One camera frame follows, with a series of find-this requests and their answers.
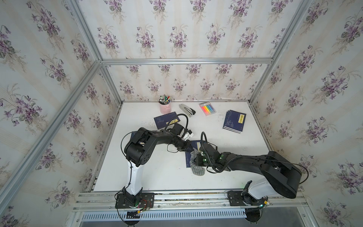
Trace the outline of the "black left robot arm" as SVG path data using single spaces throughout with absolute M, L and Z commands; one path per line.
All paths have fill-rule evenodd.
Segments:
M 191 142 L 180 136 L 183 127 L 176 123 L 172 129 L 151 131 L 139 128 L 133 131 L 129 142 L 123 149 L 123 154 L 128 161 L 128 182 L 122 189 L 122 193 L 129 199 L 138 199 L 142 193 L 142 175 L 144 165 L 150 160 L 154 149 L 159 144 L 172 144 L 178 151 L 192 149 Z

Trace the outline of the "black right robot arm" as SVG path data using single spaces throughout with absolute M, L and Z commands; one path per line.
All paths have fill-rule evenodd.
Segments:
M 212 145 L 203 142 L 191 161 L 196 166 L 210 167 L 215 173 L 224 171 L 244 171 L 264 176 L 266 183 L 251 181 L 247 193 L 258 200 L 272 194 L 294 199 L 302 177 L 296 164 L 289 162 L 275 151 L 266 155 L 248 156 L 231 152 L 218 152 Z

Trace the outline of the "grey patterned cloth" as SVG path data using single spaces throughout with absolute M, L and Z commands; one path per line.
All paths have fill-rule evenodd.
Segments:
M 199 152 L 196 149 L 191 152 L 190 166 L 194 175 L 203 176 L 205 175 L 205 169 L 201 166 L 198 166 L 195 160 L 198 154 Z

